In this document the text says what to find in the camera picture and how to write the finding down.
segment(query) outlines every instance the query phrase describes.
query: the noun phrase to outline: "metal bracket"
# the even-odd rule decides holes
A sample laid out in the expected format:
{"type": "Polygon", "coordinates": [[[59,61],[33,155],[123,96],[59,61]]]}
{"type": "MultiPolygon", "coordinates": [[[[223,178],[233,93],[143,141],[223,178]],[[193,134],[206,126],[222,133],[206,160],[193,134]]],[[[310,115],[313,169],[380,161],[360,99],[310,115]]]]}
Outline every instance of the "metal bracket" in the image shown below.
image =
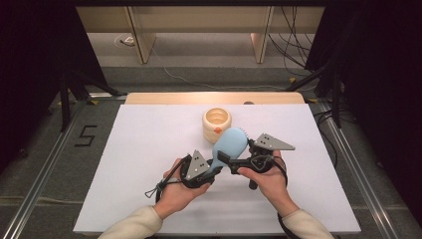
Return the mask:
{"type": "Polygon", "coordinates": [[[266,133],[261,134],[261,136],[255,140],[254,145],[267,150],[295,150],[293,145],[283,142],[266,133]]]}
{"type": "Polygon", "coordinates": [[[190,161],[189,169],[187,170],[185,179],[190,180],[195,178],[196,176],[207,171],[209,167],[210,165],[202,156],[202,154],[198,150],[195,150],[193,152],[193,156],[190,161]]]}

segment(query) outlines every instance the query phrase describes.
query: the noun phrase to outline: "person's right hand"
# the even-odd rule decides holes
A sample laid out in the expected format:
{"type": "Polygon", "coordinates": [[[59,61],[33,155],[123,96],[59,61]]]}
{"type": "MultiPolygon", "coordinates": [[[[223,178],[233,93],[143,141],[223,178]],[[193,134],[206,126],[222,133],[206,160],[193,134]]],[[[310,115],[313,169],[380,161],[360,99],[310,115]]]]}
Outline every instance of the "person's right hand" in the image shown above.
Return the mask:
{"type": "MultiPolygon", "coordinates": [[[[283,167],[284,164],[281,160],[280,151],[275,150],[273,156],[276,158],[276,163],[283,167]]],[[[299,207],[292,200],[286,188],[285,177],[276,166],[273,166],[265,173],[258,173],[246,167],[239,168],[238,172],[258,184],[261,192],[273,204],[282,217],[299,210],[299,207]]]]}

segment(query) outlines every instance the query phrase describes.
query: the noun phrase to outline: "wooden edge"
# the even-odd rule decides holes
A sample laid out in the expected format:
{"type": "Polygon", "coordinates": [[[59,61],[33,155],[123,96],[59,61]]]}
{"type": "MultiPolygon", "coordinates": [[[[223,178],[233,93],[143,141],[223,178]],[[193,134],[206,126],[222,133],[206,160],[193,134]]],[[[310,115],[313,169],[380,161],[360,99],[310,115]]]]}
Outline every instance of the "wooden edge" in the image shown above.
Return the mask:
{"type": "Polygon", "coordinates": [[[188,92],[188,93],[131,93],[126,105],[243,105],[304,104],[299,93],[265,92],[188,92]]]}

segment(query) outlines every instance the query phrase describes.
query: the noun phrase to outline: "black strap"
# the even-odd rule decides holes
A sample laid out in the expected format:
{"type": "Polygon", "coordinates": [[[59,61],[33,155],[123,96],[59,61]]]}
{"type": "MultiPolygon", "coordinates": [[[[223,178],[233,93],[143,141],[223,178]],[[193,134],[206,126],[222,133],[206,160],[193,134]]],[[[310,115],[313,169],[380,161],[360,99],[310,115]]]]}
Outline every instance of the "black strap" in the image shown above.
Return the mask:
{"type": "Polygon", "coordinates": [[[291,238],[291,239],[301,239],[299,236],[297,236],[289,228],[286,227],[285,223],[283,223],[283,218],[279,213],[277,213],[277,217],[279,218],[280,225],[282,226],[283,230],[286,232],[286,235],[289,238],[291,238]]]}
{"type": "Polygon", "coordinates": [[[286,179],[286,186],[288,186],[288,173],[287,173],[288,168],[286,166],[286,163],[285,163],[285,161],[281,157],[278,157],[278,156],[274,156],[274,157],[279,158],[282,161],[282,163],[283,163],[283,167],[281,167],[278,163],[276,163],[273,160],[273,165],[275,165],[280,170],[280,172],[283,174],[283,176],[286,179]]]}
{"type": "Polygon", "coordinates": [[[154,192],[156,192],[155,194],[155,203],[157,203],[159,201],[159,199],[161,198],[161,192],[164,190],[165,186],[167,186],[167,184],[169,183],[179,183],[181,181],[177,181],[177,182],[169,182],[168,180],[170,180],[171,176],[174,174],[174,172],[177,170],[177,168],[180,167],[180,165],[186,161],[189,157],[191,157],[190,155],[186,155],[185,157],[183,157],[175,166],[174,168],[170,171],[170,173],[168,174],[168,176],[166,178],[164,178],[163,180],[161,180],[160,182],[157,183],[157,185],[155,186],[155,188],[153,188],[152,190],[149,190],[147,192],[145,192],[145,196],[150,198],[154,192]]]}

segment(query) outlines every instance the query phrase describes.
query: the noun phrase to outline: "forearm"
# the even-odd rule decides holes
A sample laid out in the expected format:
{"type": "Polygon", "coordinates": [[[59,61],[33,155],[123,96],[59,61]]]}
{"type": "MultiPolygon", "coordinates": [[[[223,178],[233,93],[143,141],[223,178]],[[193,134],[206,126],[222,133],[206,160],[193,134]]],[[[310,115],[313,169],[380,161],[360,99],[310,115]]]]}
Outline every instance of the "forearm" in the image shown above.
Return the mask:
{"type": "Polygon", "coordinates": [[[299,206],[289,196],[289,194],[275,199],[269,198],[269,201],[282,217],[286,217],[300,209],[299,206]]]}
{"type": "Polygon", "coordinates": [[[290,230],[290,232],[303,239],[333,238],[319,221],[301,209],[283,217],[280,223],[285,231],[290,230]]]}
{"type": "Polygon", "coordinates": [[[140,239],[152,236],[162,226],[162,219],[151,206],[142,207],[115,223],[101,239],[140,239]]]}

